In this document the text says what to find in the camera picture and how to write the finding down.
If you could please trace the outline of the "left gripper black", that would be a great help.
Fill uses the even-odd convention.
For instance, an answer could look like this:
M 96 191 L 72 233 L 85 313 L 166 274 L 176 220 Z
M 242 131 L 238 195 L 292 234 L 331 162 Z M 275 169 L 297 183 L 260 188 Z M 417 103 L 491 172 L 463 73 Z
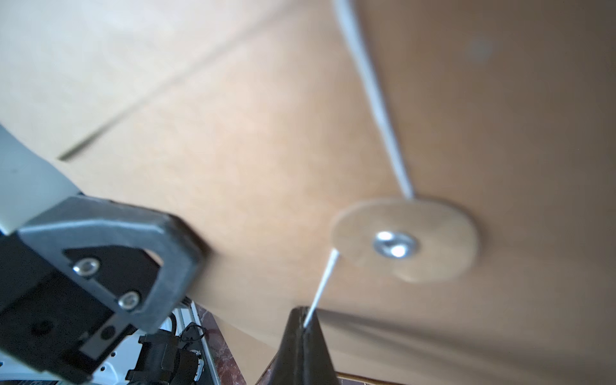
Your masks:
M 181 218 L 84 195 L 17 234 L 1 237 L 1 349 L 73 383 L 90 380 L 136 327 L 154 332 L 205 261 Z M 117 300 L 130 291 L 141 301 L 126 311 Z

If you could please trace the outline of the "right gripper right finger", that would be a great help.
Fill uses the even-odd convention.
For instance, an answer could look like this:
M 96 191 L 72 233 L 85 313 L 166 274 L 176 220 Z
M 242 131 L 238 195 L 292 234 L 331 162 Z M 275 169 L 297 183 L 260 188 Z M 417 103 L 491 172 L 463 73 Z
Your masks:
M 303 326 L 303 384 L 340 384 L 315 312 Z

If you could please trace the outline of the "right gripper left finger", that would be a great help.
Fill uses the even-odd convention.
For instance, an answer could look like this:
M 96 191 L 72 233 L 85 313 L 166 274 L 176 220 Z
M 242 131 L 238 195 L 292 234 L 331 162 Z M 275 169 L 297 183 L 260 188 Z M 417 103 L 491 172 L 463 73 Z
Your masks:
M 305 307 L 290 311 L 278 351 L 257 384 L 303 384 Z

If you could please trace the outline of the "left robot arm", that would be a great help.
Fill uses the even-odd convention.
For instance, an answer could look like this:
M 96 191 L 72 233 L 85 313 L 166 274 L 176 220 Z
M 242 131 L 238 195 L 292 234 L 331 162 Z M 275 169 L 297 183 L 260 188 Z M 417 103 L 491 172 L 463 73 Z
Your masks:
M 1 350 L 82 384 L 139 332 L 129 383 L 191 383 L 198 358 L 162 325 L 207 254 L 171 214 L 69 197 L 1 232 Z

